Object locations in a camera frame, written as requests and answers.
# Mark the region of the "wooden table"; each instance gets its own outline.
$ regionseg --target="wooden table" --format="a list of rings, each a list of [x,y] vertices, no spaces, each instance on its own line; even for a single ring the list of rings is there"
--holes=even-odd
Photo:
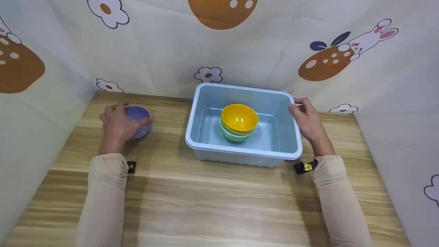
[[[98,91],[4,246],[74,246],[90,159],[102,136],[98,115],[121,99],[155,117],[127,145],[129,176],[122,245],[166,247],[329,246],[312,173],[200,161],[185,143],[191,100]],[[346,164],[375,246],[409,246],[354,116],[321,113]],[[312,160],[304,139],[302,160]]]

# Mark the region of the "yellow bowl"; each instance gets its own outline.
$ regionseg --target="yellow bowl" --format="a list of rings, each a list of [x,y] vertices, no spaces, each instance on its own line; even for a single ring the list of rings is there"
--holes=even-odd
[[[254,130],[259,121],[252,108],[241,104],[226,106],[221,112],[221,120],[227,128],[240,134]]]

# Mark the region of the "yellow label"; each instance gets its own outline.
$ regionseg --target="yellow label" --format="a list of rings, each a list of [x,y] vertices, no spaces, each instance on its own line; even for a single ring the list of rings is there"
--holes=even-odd
[[[305,164],[305,170],[306,171],[310,171],[312,169],[313,169],[313,167],[310,164]]]

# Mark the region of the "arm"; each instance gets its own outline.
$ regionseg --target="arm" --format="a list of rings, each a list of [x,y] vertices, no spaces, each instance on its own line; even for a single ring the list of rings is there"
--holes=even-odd
[[[338,155],[316,157],[314,181],[332,246],[373,246],[360,203]]]
[[[295,101],[302,105],[291,104],[288,108],[318,160],[314,181],[332,246],[372,246],[366,219],[348,181],[345,164],[335,155],[317,110],[307,98],[295,98]]]
[[[76,235],[78,247],[118,247],[122,241],[128,165],[120,153],[91,160],[88,193]]]
[[[104,136],[99,156],[91,160],[88,193],[79,218],[77,247],[119,247],[122,241],[128,165],[126,141],[153,119],[133,120],[124,111],[128,102],[109,105],[99,115]]]

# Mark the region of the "forearm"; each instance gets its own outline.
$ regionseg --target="forearm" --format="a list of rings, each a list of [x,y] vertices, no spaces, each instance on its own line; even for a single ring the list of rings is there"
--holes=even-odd
[[[119,247],[122,241],[128,166],[120,153],[91,161],[88,193],[79,219],[77,247]]]
[[[343,159],[337,155],[317,159],[315,183],[332,246],[372,246],[366,219],[347,179]]]

